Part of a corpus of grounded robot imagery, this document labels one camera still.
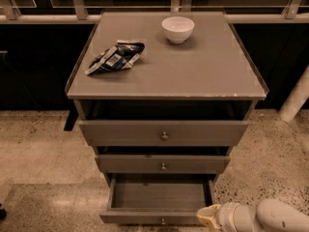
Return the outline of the metal window railing frame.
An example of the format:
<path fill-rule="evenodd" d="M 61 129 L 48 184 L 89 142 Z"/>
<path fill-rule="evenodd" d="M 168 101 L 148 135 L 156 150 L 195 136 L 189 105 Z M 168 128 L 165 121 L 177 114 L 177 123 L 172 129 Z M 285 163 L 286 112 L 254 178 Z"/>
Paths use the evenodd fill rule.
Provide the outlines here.
<path fill-rule="evenodd" d="M 38 8 L 35 0 L 30 1 L 31 13 L 25 14 L 21 7 L 16 4 L 16 0 L 0 0 L 1 19 L 8 23 L 93 23 L 100 19 L 100 14 L 90 14 L 90 8 L 86 6 L 85 0 L 71 0 L 72 6 L 65 8 L 65 13 L 61 14 L 61 8 L 54 7 L 50 0 L 50 8 Z M 109 11 L 116 12 L 159 12 L 168 11 L 171 15 L 190 14 L 193 11 L 213 12 L 220 11 L 226 20 L 232 24 L 242 23 L 308 23 L 309 13 L 301 13 L 300 9 L 303 1 L 308 0 L 289 0 L 282 8 L 280 13 L 267 13 L 272 7 L 261 6 L 230 6 L 230 5 L 207 5 L 194 6 L 193 0 L 168 0 L 167 6 L 120 6 L 120 7 L 98 7 L 101 14 Z"/>

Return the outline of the white ceramic bowl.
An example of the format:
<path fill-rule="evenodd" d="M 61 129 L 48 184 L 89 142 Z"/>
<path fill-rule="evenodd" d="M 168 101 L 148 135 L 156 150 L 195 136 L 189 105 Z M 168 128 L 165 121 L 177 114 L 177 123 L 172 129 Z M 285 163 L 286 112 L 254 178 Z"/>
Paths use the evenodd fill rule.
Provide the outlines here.
<path fill-rule="evenodd" d="M 185 42 L 193 32 L 195 23 L 183 16 L 171 16 L 161 22 L 165 37 L 173 44 Z"/>

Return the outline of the grey top drawer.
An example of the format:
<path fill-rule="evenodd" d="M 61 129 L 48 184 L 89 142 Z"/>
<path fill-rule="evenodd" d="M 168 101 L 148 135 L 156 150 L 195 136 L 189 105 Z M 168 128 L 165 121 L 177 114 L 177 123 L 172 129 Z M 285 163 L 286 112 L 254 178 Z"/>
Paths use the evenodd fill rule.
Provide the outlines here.
<path fill-rule="evenodd" d="M 236 146 L 246 121 L 82 120 L 90 146 Z"/>

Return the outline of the crumpled dark snack bag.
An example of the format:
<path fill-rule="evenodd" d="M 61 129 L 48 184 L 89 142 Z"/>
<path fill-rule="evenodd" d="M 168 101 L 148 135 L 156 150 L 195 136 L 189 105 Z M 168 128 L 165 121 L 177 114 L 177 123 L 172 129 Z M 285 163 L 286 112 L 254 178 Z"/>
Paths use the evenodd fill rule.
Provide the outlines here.
<path fill-rule="evenodd" d="M 136 41 L 120 41 L 100 53 L 85 71 L 86 75 L 132 69 L 145 45 Z"/>

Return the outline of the grey bottom drawer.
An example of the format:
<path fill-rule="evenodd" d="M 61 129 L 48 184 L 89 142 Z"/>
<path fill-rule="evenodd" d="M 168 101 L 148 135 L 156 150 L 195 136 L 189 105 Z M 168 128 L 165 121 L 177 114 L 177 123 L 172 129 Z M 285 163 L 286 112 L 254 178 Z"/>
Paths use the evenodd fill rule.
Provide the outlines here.
<path fill-rule="evenodd" d="M 199 209 L 217 202 L 213 175 L 114 174 L 105 223 L 195 225 Z"/>

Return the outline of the grey drawer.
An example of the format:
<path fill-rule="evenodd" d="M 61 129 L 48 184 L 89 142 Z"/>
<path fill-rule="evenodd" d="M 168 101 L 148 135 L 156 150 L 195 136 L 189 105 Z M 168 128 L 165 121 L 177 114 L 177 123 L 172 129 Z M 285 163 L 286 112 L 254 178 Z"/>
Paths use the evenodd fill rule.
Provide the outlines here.
<path fill-rule="evenodd" d="M 199 209 L 217 202 L 213 175 L 114 174 L 105 223 L 195 225 Z"/>
<path fill-rule="evenodd" d="M 246 121 L 82 120 L 90 146 L 236 146 Z"/>
<path fill-rule="evenodd" d="M 230 161 L 222 156 L 100 155 L 98 169 L 105 173 L 220 174 Z"/>

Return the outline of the grey middle drawer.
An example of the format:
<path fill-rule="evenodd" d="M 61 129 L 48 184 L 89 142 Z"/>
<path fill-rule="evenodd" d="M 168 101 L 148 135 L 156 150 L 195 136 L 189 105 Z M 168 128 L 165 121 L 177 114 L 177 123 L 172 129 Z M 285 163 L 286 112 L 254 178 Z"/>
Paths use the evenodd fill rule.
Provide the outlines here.
<path fill-rule="evenodd" d="M 100 155 L 98 169 L 105 173 L 220 174 L 230 161 L 222 156 Z"/>

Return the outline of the grey wooden drawer cabinet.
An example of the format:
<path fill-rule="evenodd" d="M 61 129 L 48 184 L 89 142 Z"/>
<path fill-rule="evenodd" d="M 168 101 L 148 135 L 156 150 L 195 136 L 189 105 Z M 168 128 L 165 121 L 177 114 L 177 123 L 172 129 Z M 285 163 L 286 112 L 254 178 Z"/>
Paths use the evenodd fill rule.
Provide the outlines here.
<path fill-rule="evenodd" d="M 171 43 L 166 13 L 106 13 L 67 86 L 82 120 L 246 121 L 267 87 L 221 12 L 194 12 L 192 35 Z M 145 45 L 132 69 L 86 75 L 117 40 Z M 230 157 L 235 146 L 91 146 L 100 155 Z"/>

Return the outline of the white cylindrical post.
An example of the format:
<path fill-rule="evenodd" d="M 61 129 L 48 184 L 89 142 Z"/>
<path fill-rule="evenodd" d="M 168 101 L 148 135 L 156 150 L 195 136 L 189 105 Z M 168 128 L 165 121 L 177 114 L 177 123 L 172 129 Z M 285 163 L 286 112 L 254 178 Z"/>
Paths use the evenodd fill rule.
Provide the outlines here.
<path fill-rule="evenodd" d="M 285 122 L 291 122 L 309 98 L 309 66 L 299 78 L 291 94 L 283 103 L 278 114 Z"/>

